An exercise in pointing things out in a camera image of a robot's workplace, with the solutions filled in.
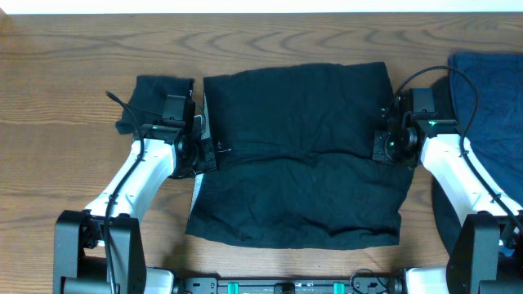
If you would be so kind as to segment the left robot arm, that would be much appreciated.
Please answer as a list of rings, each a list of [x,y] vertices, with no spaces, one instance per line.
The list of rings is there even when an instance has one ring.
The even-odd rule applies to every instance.
[[[194,177],[215,166],[208,121],[145,123],[113,180],[81,211],[55,224],[54,293],[183,293],[169,269],[149,267],[141,222],[165,180]]]

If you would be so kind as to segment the small folded black garment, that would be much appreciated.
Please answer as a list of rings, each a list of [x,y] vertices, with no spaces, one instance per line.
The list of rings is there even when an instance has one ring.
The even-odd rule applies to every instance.
[[[193,100],[194,79],[170,76],[139,75],[130,100],[126,103],[129,112],[124,110],[115,123],[120,135],[131,134],[138,127],[155,125],[163,112],[167,95],[191,96]]]

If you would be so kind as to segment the navy blue garment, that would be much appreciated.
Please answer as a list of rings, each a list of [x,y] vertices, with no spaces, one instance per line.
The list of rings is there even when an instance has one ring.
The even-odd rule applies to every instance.
[[[449,66],[464,72],[479,92],[466,138],[497,185],[522,203],[522,54],[460,52]]]

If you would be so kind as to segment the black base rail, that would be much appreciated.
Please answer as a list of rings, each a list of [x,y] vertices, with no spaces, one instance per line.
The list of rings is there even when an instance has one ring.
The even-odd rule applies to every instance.
[[[219,279],[187,278],[177,281],[181,294],[405,294],[403,278],[356,276],[343,279]]]

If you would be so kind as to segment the black garment under pile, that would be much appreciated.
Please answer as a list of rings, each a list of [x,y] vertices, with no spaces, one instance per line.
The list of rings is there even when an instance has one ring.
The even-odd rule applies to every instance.
[[[431,89],[436,102],[438,116],[444,119],[455,118],[453,102],[450,95],[449,77],[439,79],[431,86]],[[445,250],[450,255],[458,240],[461,224],[447,195],[435,177],[432,177],[431,200],[436,228]]]

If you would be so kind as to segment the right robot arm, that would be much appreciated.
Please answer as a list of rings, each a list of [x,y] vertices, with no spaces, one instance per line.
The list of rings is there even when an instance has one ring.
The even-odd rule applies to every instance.
[[[421,165],[436,179],[460,231],[447,265],[411,268],[390,293],[520,293],[522,206],[482,166],[451,109],[406,93],[382,114],[388,125],[373,139],[373,160]]]

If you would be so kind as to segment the black shorts with white trim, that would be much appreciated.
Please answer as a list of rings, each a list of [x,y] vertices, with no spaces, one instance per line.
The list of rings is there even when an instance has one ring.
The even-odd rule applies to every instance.
[[[186,232],[241,247],[394,246],[413,170],[373,160],[393,93],[382,62],[206,77],[217,169]]]

